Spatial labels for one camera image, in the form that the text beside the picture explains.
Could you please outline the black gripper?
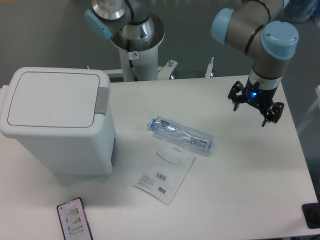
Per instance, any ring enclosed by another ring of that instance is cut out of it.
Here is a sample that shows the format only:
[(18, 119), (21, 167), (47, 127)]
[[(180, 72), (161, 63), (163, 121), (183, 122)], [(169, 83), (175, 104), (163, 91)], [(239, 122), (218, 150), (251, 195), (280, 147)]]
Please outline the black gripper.
[(262, 127), (266, 123), (277, 123), (282, 116), (285, 104), (282, 102), (273, 102), (273, 96), (277, 87), (274, 89), (260, 89), (255, 87), (255, 84), (247, 80), (245, 87), (240, 81), (236, 81), (231, 87), (227, 96), (233, 103), (233, 111), (239, 108), (240, 104), (248, 103), (254, 108), (257, 108), (263, 115), (264, 120)]

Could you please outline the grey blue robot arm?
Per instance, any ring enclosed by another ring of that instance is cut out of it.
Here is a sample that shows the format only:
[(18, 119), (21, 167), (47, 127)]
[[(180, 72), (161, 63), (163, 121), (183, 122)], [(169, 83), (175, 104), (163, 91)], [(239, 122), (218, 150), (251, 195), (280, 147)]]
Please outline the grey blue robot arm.
[(244, 103), (258, 109), (263, 124), (277, 123), (282, 116), (284, 103), (273, 97), (299, 41), (292, 24), (275, 19), (288, 3), (246, 0), (238, 10), (220, 10), (211, 25), (213, 38), (253, 59), (246, 84), (237, 81), (227, 97), (235, 111)]

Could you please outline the silver blue second robot arm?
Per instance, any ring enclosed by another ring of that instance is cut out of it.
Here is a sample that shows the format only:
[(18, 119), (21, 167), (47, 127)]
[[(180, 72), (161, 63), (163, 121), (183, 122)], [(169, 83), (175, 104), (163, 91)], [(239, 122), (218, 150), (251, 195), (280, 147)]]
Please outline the silver blue second robot arm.
[(126, 25), (140, 25), (150, 17), (148, 0), (93, 0), (84, 13), (90, 29), (108, 40)]

